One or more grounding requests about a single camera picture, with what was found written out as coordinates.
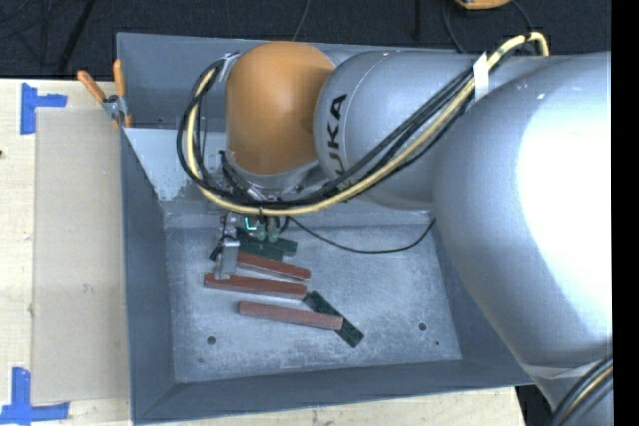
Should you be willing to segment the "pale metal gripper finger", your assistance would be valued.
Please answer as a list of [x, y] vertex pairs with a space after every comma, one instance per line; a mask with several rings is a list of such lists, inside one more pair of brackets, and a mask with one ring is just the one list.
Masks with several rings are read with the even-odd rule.
[[240, 243], [231, 237], [223, 237], [213, 250], [214, 275], [218, 279], [229, 278], [237, 270]]

